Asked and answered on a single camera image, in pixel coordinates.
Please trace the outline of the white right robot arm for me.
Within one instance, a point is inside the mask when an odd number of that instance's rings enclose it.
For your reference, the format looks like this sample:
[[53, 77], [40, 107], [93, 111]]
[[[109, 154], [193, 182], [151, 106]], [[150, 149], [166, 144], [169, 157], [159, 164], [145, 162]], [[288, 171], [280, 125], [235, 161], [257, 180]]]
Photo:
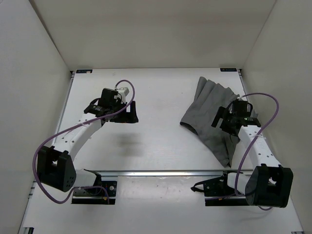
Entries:
[[285, 208], [288, 204], [293, 172], [284, 168], [274, 157], [262, 135], [264, 126], [251, 116], [251, 103], [235, 99], [227, 107], [216, 106], [211, 109], [211, 126], [230, 136], [238, 137], [246, 146], [244, 158], [250, 157], [253, 173], [246, 176], [239, 170], [225, 171], [222, 176], [196, 183], [191, 190], [204, 193], [206, 199], [221, 204], [231, 196], [237, 196], [236, 205], [258, 206], [262, 210], [272, 207]]

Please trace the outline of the grey pleated skirt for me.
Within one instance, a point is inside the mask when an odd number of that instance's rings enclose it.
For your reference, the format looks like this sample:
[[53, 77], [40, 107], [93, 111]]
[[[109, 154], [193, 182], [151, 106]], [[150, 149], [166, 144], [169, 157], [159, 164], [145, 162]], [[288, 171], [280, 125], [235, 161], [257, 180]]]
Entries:
[[198, 136], [223, 167], [231, 167], [239, 139], [211, 124], [219, 107], [227, 107], [238, 97], [229, 87], [200, 77], [194, 101], [180, 121], [181, 126]]

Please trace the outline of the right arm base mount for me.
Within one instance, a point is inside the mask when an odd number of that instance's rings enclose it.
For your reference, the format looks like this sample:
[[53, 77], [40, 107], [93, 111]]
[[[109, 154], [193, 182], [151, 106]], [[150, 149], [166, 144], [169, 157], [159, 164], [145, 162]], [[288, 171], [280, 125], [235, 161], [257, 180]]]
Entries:
[[195, 183], [191, 190], [204, 194], [206, 207], [248, 206], [245, 197], [237, 197], [234, 188], [227, 185], [227, 179], [228, 174], [223, 173], [219, 177]]

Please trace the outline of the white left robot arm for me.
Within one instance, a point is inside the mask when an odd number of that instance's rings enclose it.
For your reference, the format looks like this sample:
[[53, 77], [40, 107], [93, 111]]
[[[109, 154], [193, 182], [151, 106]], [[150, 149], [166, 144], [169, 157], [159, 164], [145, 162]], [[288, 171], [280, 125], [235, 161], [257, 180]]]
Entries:
[[78, 121], [79, 127], [62, 135], [51, 147], [43, 146], [37, 159], [37, 176], [42, 184], [63, 192], [73, 187], [85, 187], [91, 194], [102, 188], [100, 175], [94, 171], [74, 168], [74, 159], [82, 146], [106, 122], [137, 123], [136, 103], [126, 110], [127, 87], [102, 90], [83, 111]]

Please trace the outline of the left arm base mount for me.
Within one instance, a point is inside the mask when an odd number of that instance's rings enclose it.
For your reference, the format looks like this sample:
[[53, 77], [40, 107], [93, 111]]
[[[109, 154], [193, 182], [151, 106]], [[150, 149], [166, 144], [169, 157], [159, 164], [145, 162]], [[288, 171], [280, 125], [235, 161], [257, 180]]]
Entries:
[[72, 195], [72, 204], [83, 205], [115, 205], [117, 195], [117, 180], [106, 179], [101, 174], [90, 170], [77, 171], [77, 178]]

